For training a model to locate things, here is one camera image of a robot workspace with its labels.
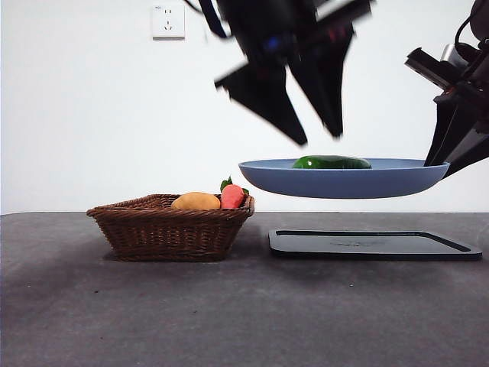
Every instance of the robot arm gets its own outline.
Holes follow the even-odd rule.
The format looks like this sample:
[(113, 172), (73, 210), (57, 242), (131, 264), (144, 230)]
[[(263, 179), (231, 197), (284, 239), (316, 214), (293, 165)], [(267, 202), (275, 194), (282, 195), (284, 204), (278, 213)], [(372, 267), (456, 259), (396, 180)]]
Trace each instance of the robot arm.
[[(268, 120), (297, 144), (306, 135), (287, 95), (286, 66), (335, 137), (343, 132), (343, 63), (353, 22), (371, 12), (373, 0), (350, 0), (318, 19), (328, 0), (216, 0), (248, 59), (215, 82), (232, 99)], [(212, 5), (199, 0), (211, 30), (228, 36)], [(458, 41), (470, 23), (478, 48)], [(446, 177), (489, 157), (489, 0), (477, 0), (458, 30), (455, 45), (437, 61), (418, 48), (406, 65), (443, 89), (435, 98), (437, 125), (426, 165), (449, 162)]]
[[(211, 30), (227, 37), (211, 0), (199, 0)], [(217, 0), (221, 16), (248, 63), (215, 82), (235, 101), (268, 120), (297, 144), (306, 135), (287, 95), (286, 66), (323, 125), (341, 136), (343, 62), (352, 22), (370, 12), (371, 0), (352, 0), (317, 18), (327, 0)]]
[[(480, 41), (478, 48), (458, 41), (468, 22)], [(489, 2), (474, 3), (441, 61), (418, 48), (406, 65), (443, 89), (434, 99), (437, 125), (426, 165), (449, 162), (447, 177), (489, 157)]]

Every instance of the white wall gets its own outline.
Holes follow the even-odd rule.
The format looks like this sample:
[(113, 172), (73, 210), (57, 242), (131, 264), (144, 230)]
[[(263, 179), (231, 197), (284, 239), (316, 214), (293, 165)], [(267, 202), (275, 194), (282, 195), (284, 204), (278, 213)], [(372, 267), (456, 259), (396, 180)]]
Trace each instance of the white wall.
[[(434, 85), (403, 65), (439, 57), (470, 0), (379, 0), (358, 23), (345, 71), (345, 136), (334, 141), (288, 86), (309, 145), (298, 148), (217, 93), (243, 57), (186, 10), (185, 41), (153, 41), (152, 1), (2, 1), (2, 213), (86, 210), (149, 193), (249, 187), (258, 211), (487, 211), (489, 161), (417, 195), (314, 200), (250, 187), (238, 162), (304, 154), (420, 158), (436, 122)], [(463, 40), (474, 38), (466, 31)]]

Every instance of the black cable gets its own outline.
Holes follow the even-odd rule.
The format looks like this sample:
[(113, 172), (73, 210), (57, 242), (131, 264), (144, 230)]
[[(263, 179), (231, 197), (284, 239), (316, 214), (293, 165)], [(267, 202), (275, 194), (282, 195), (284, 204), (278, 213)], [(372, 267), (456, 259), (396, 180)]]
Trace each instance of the black cable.
[(482, 50), (461, 77), (464, 79), (469, 78), (474, 73), (474, 71), (482, 64), (487, 56), (489, 56), (489, 49)]
[(484, 7), (484, 4), (486, 3), (487, 0), (481, 0), (479, 3), (479, 6), (474, 9), (474, 11), (468, 16), (467, 19), (461, 24), (460, 28), (457, 30), (457, 33), (455, 35), (455, 49), (459, 54), (462, 54), (462, 52), (459, 49), (459, 44), (460, 44), (460, 35), (464, 28), (467, 26), (467, 24), (472, 20), (472, 18), (477, 15), (477, 13)]
[(189, 7), (191, 7), (193, 10), (197, 11), (199, 14), (204, 14), (202, 10), (197, 8), (194, 4), (192, 4), (189, 0), (184, 0), (188, 4)]
[(215, 12), (212, 0), (199, 0), (199, 4), (212, 33), (220, 38), (230, 38), (231, 36), (228, 36), (222, 28), (221, 19), (219, 19), (217, 13)]

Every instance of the cable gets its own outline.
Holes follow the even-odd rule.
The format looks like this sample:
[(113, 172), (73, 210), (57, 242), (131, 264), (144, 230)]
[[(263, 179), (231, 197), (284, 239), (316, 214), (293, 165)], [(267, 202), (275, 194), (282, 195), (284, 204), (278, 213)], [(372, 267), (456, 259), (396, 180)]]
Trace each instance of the cable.
[(465, 19), (465, 21), (461, 24), (460, 28), (458, 29), (456, 35), (455, 35), (455, 49), (457, 50), (457, 52), (459, 54), (461, 54), (461, 51), (460, 51), (460, 48), (459, 48), (459, 45), (460, 45), (460, 34), (462, 33), (462, 31), (464, 30), (464, 28), (467, 26), (467, 24), (472, 20), (472, 18), (477, 15), (477, 13), (482, 9), (482, 7), (484, 7), (484, 4), (486, 3), (487, 0), (481, 0), (481, 2), (479, 3), (479, 6), (474, 9), (474, 11), (468, 16), (467, 19)]
[(186, 2), (188, 4), (189, 7), (191, 7), (193, 10), (195, 10), (196, 12), (198, 12), (199, 14), (204, 14), (202, 10), (200, 10), (199, 8), (197, 8), (194, 4), (192, 4), (189, 0), (184, 0), (184, 2)]
[(476, 57), (474, 62), (470, 67), (462, 74), (462, 78), (469, 78), (472, 73), (482, 64), (485, 58), (489, 55), (489, 49), (482, 50), (481, 53)]

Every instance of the basket rim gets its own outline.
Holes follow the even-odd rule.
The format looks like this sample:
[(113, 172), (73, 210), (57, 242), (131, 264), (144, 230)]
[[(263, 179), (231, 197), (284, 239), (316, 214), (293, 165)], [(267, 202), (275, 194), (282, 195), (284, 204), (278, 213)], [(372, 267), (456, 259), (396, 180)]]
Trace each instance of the basket rim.
[(138, 199), (126, 200), (120, 203), (107, 204), (103, 206), (96, 206), (92, 209), (86, 211), (87, 216), (98, 218), (100, 216), (114, 216), (119, 215), (127, 219), (141, 218), (141, 217), (158, 217), (158, 218), (168, 218), (168, 217), (199, 217), (205, 216), (207, 218), (221, 218), (221, 217), (234, 217), (252, 216), (254, 213), (254, 198), (251, 195), (245, 194), (245, 199), (243, 204), (239, 208), (234, 209), (171, 209), (169, 207), (160, 208), (145, 208), (144, 204), (141, 207), (128, 207), (129, 205), (144, 200), (151, 200), (158, 197), (174, 197), (177, 198), (181, 195), (179, 194), (151, 194), (143, 196)]

